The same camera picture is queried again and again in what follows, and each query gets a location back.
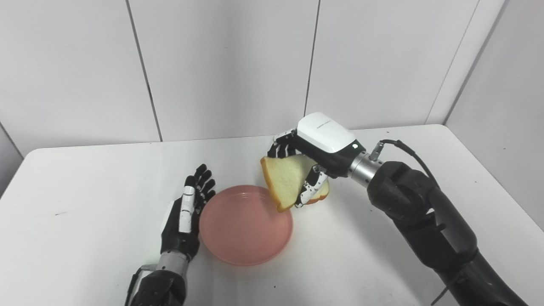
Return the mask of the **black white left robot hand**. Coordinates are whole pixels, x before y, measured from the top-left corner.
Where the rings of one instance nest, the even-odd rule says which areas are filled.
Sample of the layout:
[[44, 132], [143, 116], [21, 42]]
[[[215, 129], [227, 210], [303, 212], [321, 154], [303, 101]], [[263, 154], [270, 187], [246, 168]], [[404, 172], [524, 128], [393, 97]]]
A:
[[215, 180], [206, 164], [187, 176], [183, 194], [170, 209], [161, 233], [161, 252], [177, 251], [192, 260], [200, 247], [200, 219], [206, 204], [216, 195]]

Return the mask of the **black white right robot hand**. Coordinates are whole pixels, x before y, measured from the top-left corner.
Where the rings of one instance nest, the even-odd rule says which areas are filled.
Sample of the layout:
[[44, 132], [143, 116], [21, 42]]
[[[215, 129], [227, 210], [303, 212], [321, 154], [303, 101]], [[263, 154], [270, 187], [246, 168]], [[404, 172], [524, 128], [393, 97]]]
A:
[[261, 168], [276, 209], [284, 212], [326, 198], [328, 179], [348, 178], [364, 154], [349, 130], [316, 112], [274, 136]]

